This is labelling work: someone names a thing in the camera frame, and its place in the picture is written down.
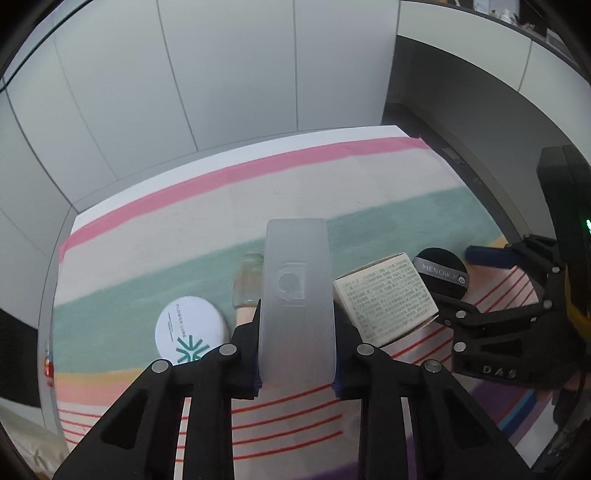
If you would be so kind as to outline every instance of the plastic container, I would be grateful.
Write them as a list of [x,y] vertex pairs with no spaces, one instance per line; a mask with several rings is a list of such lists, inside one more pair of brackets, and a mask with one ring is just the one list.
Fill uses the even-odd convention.
[[263,386],[307,389],[335,378],[332,268],[326,222],[267,225],[259,370]]

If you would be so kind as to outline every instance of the blue handle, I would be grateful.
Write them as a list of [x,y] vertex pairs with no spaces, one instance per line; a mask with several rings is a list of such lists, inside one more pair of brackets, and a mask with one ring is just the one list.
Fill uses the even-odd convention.
[[468,247],[465,257],[470,265],[481,267],[513,268],[519,263],[519,254],[510,247]]

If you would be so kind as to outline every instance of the red line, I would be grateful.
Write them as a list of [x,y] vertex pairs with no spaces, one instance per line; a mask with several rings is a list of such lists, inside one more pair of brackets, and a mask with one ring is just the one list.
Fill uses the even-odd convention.
[[412,350],[413,348],[415,348],[416,346],[420,345],[423,342],[426,342],[427,340],[429,340],[431,337],[436,336],[438,333],[440,333],[442,330],[444,330],[445,327],[441,326],[439,327],[437,330],[435,330],[434,332],[429,333],[429,335],[427,335],[425,338],[421,338],[418,342],[414,342],[411,346],[406,347],[403,350],[400,350],[398,353],[394,353],[392,355],[390,355],[391,358],[398,358],[399,356],[405,354],[406,352],[408,352],[409,350]]
[[308,390],[306,392],[292,395],[291,397],[280,398],[279,400],[273,400],[273,401],[269,401],[266,403],[259,403],[258,405],[253,405],[252,407],[236,408],[236,409],[232,410],[232,413],[242,413],[243,411],[257,410],[259,408],[269,407],[271,405],[277,405],[278,403],[283,403],[286,401],[295,400],[296,398],[305,397],[306,395],[311,395],[312,393],[316,393],[321,390],[325,390],[329,387],[330,387],[330,384],[326,384],[326,385],[322,385],[321,387],[317,387],[312,390]]
[[505,283],[507,280],[509,280],[516,271],[517,271],[517,267],[513,267],[513,269],[511,269],[511,273],[509,273],[509,275],[507,275],[503,280],[501,280],[501,282],[495,288],[493,288],[489,293],[487,293],[480,300],[478,300],[474,304],[474,306],[478,306],[480,303],[482,303],[483,301],[485,301],[489,296],[491,296],[492,293],[494,293],[495,291],[497,291],[498,288],[501,285],[503,285],[503,283]]
[[451,343],[453,340],[453,338],[449,338],[448,340],[446,340],[445,342],[443,342],[441,345],[439,345],[438,347],[435,347],[433,350],[431,350],[427,355],[423,355],[421,358],[419,358],[418,360],[416,360],[415,364],[419,364],[421,363],[423,360],[425,360],[426,358],[430,357],[432,354],[434,354],[435,352],[437,352],[439,349],[445,347],[448,343]]
[[314,445],[315,443],[325,442],[326,440],[333,439],[333,438],[338,437],[339,435],[342,435],[342,434],[343,434],[342,431],[338,431],[338,432],[331,433],[330,435],[327,435],[325,437],[321,437],[319,439],[314,439],[314,440],[309,440],[308,442],[304,442],[304,443],[298,443],[298,444],[292,445],[290,447],[278,448],[276,450],[268,450],[266,452],[252,453],[250,455],[240,455],[240,456],[234,457],[234,460],[246,460],[248,458],[263,457],[266,455],[274,455],[276,453],[289,452],[291,450],[297,450],[297,449],[304,448],[304,447],[307,447],[310,445]]
[[89,427],[89,428],[92,428],[94,426],[94,425],[87,425],[86,423],[78,423],[76,421],[64,420],[63,418],[60,418],[60,422],[62,422],[62,423],[69,423],[70,425],[76,425],[77,427]]
[[534,292],[534,290],[535,290],[535,289],[532,287],[532,289],[531,289],[531,292],[529,292],[529,293],[527,294],[527,297],[526,297],[526,298],[524,298],[524,299],[523,299],[523,301],[522,301],[522,302],[519,304],[519,306],[520,306],[520,307],[522,307],[522,306],[524,305],[524,303],[527,301],[527,299],[528,299],[529,297],[531,297],[531,294]]
[[521,292],[522,292],[522,291],[524,291],[524,289],[526,288],[526,286],[527,286],[527,285],[529,285],[529,284],[530,284],[530,282],[526,282],[526,283],[523,285],[523,287],[521,287],[521,288],[519,289],[519,292],[517,292],[517,295],[515,295],[515,296],[514,296],[514,297],[511,299],[511,301],[510,301],[510,302],[507,304],[507,306],[505,307],[505,310],[509,308],[509,306],[510,306],[510,305],[511,305],[511,304],[512,304],[514,301],[515,301],[515,299],[516,299],[516,298],[517,298],[519,295],[521,295]]
[[513,285],[511,286],[511,288],[510,288],[509,290],[507,290],[507,291],[506,291],[506,292],[505,292],[503,295],[501,295],[501,296],[500,296],[500,297],[499,297],[499,298],[496,300],[496,302],[494,302],[494,303],[493,303],[493,304],[492,304],[490,307],[488,307],[488,308],[485,310],[485,312],[489,312],[489,311],[491,311],[493,308],[495,308],[495,307],[496,307],[496,306],[497,306],[497,305],[498,305],[498,304],[501,302],[501,300],[502,300],[502,299],[504,299],[504,298],[505,298],[505,297],[506,297],[506,296],[507,296],[507,295],[508,295],[508,294],[511,292],[511,290],[513,290],[513,289],[514,289],[514,288],[517,286],[517,284],[518,284],[518,283],[521,281],[521,279],[522,279],[523,277],[525,277],[525,273],[522,273],[522,274],[521,274],[521,276],[520,276],[520,277],[517,279],[517,281],[516,281],[515,283],[513,283]]
[[284,415],[282,417],[276,417],[274,419],[269,419],[269,420],[262,420],[262,421],[258,421],[256,423],[247,423],[244,425],[236,425],[236,426],[232,427],[232,430],[248,429],[250,427],[258,427],[259,425],[266,425],[267,423],[273,423],[275,421],[292,419],[293,417],[299,417],[300,415],[306,415],[307,413],[312,413],[313,411],[320,410],[321,408],[329,407],[339,401],[340,400],[331,400],[329,402],[323,403],[322,405],[318,405],[316,407],[308,408],[306,410],[298,411],[295,413],[290,413],[289,415]]
[[80,415],[82,417],[93,417],[96,419],[99,419],[102,417],[102,415],[96,415],[94,413],[82,413],[82,412],[78,412],[78,411],[62,410],[61,408],[58,408],[57,411],[60,411],[62,413],[71,413],[72,415]]
[[64,432],[73,433],[74,435],[80,435],[81,437],[83,437],[84,435],[86,435],[86,432],[84,432],[84,433],[74,432],[73,430],[68,430],[68,429],[65,429],[64,427],[62,427],[61,429]]
[[[273,435],[268,435],[266,437],[257,437],[254,439],[240,440],[238,442],[233,442],[232,445],[244,445],[245,443],[263,442],[264,440],[271,440],[271,439],[275,439],[278,437],[284,437],[286,435],[292,435],[294,433],[303,432],[304,430],[310,430],[310,429],[319,427],[320,425],[324,425],[325,423],[330,423],[331,421],[335,421],[335,420],[338,420],[341,418],[343,418],[343,414],[335,415],[334,417],[329,417],[328,419],[317,421],[316,423],[313,423],[311,425],[306,425],[305,427],[300,427],[300,428],[294,429],[294,430],[288,430],[287,432],[279,432],[279,433],[275,433]],[[180,445],[177,448],[184,449],[184,445]]]

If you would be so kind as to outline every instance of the black round compact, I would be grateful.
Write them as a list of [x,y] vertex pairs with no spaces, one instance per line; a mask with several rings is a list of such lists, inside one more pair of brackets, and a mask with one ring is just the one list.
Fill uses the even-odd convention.
[[455,254],[443,248],[426,248],[413,264],[427,290],[453,299],[462,299],[468,290],[470,277],[466,266]]

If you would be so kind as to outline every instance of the cardboard box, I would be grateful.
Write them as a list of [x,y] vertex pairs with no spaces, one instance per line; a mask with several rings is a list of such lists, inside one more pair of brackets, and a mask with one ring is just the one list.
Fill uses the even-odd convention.
[[407,254],[353,270],[337,278],[333,290],[362,340],[378,347],[426,325],[438,311]]

